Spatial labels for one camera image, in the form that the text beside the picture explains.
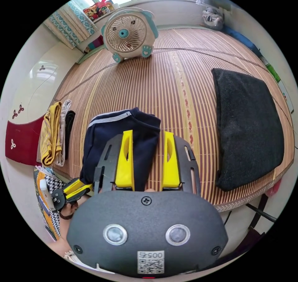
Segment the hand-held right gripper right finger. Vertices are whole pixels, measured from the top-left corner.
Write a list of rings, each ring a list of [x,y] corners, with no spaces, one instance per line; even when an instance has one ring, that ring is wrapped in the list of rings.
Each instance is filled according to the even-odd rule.
[[[175,139],[173,133],[165,131],[162,190],[179,189],[179,187],[180,177]]]

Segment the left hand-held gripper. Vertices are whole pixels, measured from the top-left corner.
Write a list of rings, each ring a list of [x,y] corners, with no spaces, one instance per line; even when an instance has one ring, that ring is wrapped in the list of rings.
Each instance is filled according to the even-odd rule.
[[[84,184],[79,178],[72,179],[64,187],[55,189],[51,196],[56,211],[60,212],[67,203],[74,203],[93,191],[93,184]]]

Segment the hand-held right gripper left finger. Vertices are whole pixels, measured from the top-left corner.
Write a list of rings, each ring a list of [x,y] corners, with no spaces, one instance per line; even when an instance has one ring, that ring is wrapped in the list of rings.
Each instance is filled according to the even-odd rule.
[[[134,168],[133,168],[133,131],[123,132],[119,158],[116,170],[115,185],[118,189],[134,191]]]

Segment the person's left hand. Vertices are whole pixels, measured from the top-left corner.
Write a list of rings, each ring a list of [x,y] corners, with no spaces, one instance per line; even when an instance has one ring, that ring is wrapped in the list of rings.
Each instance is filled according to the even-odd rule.
[[[89,199],[88,195],[84,195],[74,203],[67,203],[62,210],[59,212],[59,217],[62,220],[70,220],[73,217],[74,212],[78,207]]]

